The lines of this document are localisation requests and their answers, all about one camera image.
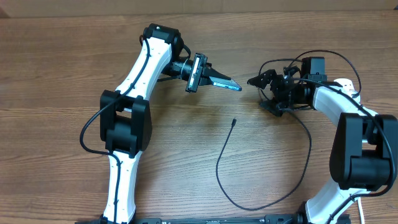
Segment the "wooden tabletop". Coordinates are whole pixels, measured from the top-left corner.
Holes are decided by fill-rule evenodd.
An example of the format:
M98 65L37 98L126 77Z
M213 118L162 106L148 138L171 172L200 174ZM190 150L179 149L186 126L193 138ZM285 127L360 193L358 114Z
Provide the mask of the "wooden tabletop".
M232 119L238 122L220 162L220 179L245 207L273 202L300 178L308 137L288 114L258 107L247 86L260 65L312 49L335 50L361 75L362 103L398 116L398 12L274 12L248 14L71 17L0 20L0 223L73 223L98 218L108 197L109 161L79 145L84 123L134 64L138 36L151 22L179 29L242 92L186 82L156 84L150 99L153 133L141 157L136 187L138 217L260 217L293 213L328 180L336 128L318 111L299 111L312 134L307 173L297 191L276 205L247 212L218 187L215 165ZM350 66L326 57L330 80L358 82ZM281 72L286 63L268 68ZM104 149L99 121L86 143ZM369 223L396 223L398 187L364 198ZM358 208L348 210L359 223Z

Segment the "cable connector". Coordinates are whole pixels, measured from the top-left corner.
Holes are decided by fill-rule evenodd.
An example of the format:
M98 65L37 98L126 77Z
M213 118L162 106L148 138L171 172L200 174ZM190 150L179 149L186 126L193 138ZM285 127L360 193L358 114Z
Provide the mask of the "cable connector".
M236 118L234 118L233 120L232 120L232 128L235 126L235 124L236 124Z

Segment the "black mount bracket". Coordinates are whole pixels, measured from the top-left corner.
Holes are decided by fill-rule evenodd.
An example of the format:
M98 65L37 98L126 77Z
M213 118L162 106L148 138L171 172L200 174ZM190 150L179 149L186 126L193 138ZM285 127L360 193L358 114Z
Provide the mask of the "black mount bracket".
M120 96L120 92L105 90L100 99L103 109ZM117 115L125 108L131 109L131 118ZM125 96L116 104L107 107L100 115L100 135L105 142L105 149L126 151L134 158L139 151L144 151L152 134L149 102L142 96Z
M397 164L398 121L392 115L375 115L390 144ZM376 145L376 150L362 150L362 140ZM341 189L362 188L377 191L390 179L390 156L379 131L368 117L341 113L330 154L331 177Z

